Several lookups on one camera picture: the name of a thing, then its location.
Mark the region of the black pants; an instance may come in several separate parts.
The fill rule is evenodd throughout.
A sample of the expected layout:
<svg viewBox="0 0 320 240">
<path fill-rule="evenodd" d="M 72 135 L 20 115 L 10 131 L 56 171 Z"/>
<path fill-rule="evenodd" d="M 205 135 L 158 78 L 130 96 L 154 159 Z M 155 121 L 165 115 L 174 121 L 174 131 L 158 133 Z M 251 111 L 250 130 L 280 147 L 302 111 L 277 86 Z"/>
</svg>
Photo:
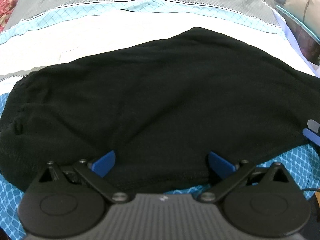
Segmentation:
<svg viewBox="0 0 320 240">
<path fill-rule="evenodd" d="M 264 163 L 304 145 L 319 78 L 202 28 L 48 66 L 18 81 L 1 116 L 1 175 L 25 191 L 48 161 L 114 151 L 121 191 L 209 181 L 207 157 Z"/>
</svg>

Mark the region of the dark storage box teal rim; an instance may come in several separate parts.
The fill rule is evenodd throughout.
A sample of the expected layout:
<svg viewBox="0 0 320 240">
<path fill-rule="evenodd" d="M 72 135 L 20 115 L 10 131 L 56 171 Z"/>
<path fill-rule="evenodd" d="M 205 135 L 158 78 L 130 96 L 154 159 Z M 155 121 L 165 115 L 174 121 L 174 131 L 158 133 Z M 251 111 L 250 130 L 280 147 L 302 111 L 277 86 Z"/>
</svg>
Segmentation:
<svg viewBox="0 0 320 240">
<path fill-rule="evenodd" d="M 305 58 L 319 66 L 319 0 L 264 0 L 287 22 Z"/>
</svg>

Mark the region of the patchwork teal grey bedspread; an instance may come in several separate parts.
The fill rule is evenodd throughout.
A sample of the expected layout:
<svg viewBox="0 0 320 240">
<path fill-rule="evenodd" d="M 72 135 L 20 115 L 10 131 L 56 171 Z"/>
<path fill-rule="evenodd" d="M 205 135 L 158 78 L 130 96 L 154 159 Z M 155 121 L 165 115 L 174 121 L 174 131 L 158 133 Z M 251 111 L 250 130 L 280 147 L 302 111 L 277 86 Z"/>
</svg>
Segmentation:
<svg viewBox="0 0 320 240">
<path fill-rule="evenodd" d="M 33 68 L 170 38 L 193 27 L 231 36 L 309 73 L 288 21 L 280 15 L 276 19 L 279 27 L 268 27 L 235 12 L 164 0 L 55 8 L 1 33 L 1 105 Z"/>
</svg>

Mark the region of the beige storage bag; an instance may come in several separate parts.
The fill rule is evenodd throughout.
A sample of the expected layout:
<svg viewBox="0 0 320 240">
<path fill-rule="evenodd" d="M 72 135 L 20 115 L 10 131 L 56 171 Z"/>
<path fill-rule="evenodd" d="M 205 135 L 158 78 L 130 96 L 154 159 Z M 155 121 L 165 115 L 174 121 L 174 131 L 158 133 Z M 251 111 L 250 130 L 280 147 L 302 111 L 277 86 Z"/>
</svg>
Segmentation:
<svg viewBox="0 0 320 240">
<path fill-rule="evenodd" d="M 319 0 L 286 0 L 284 8 L 319 36 Z"/>
</svg>

